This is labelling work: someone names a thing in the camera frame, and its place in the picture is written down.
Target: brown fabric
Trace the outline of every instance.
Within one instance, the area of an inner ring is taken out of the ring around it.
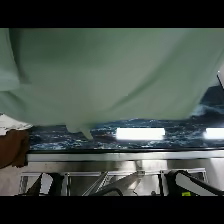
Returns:
[[[29,133],[25,130],[10,130],[0,136],[0,168],[12,165],[22,167],[29,150]]]

